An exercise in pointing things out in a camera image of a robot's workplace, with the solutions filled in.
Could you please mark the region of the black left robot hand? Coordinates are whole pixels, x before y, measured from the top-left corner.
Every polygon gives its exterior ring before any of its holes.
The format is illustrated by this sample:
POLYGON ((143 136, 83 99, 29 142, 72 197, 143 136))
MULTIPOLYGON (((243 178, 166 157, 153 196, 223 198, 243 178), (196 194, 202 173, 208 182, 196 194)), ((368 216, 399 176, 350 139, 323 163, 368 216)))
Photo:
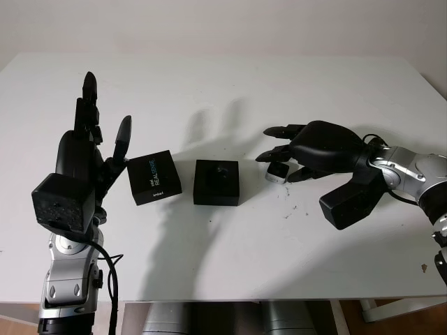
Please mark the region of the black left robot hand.
POLYGON ((103 136, 97 98, 96 77, 89 71, 84 78, 82 96, 76 101, 73 130, 65 132, 59 142, 56 173, 85 181, 94 188, 94 222, 102 225, 107 221, 103 199, 128 163, 132 118, 127 115, 122 119, 113 155, 104 159, 99 151, 103 136))

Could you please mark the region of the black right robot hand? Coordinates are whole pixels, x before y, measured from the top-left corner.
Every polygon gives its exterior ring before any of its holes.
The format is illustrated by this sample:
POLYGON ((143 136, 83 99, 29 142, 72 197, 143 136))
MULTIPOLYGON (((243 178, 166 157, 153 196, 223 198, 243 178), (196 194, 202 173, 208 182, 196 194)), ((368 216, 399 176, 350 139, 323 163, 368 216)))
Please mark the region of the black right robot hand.
POLYGON ((353 172, 367 150, 367 145, 353 131, 326 121, 274 126, 263 133, 290 141, 256 158, 264 163, 297 161, 302 167, 287 177, 289 183, 353 172))

